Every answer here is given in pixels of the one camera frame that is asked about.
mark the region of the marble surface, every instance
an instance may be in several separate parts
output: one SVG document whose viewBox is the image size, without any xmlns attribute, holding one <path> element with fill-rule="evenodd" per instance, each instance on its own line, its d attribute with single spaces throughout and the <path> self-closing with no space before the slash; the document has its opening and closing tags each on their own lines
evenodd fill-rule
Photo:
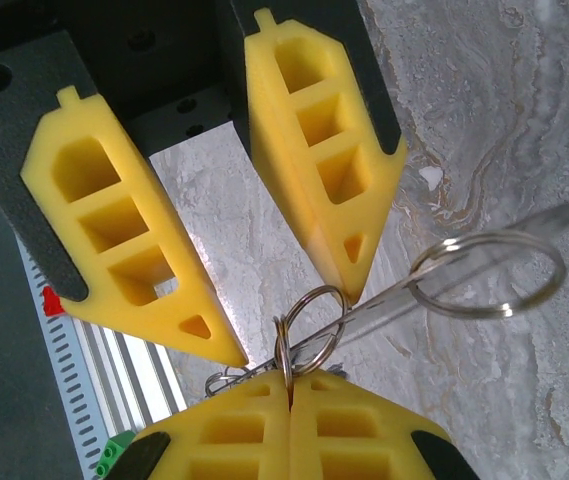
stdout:
<svg viewBox="0 0 569 480">
<path fill-rule="evenodd" d="M 437 239 L 569 200 L 569 0 L 366 0 L 361 11 L 410 146 L 367 299 Z M 152 162 L 252 364 L 265 360 L 272 316 L 321 280 L 231 125 Z M 556 244 L 569 268 L 569 232 Z M 529 266 L 520 286 L 542 270 Z M 320 302 L 294 339 L 336 313 Z M 219 366 L 172 361 L 187 401 L 200 401 Z M 420 309 L 337 361 L 354 383 L 440 423 L 482 479 L 569 479 L 569 275 L 525 316 L 462 322 Z"/>
</svg>

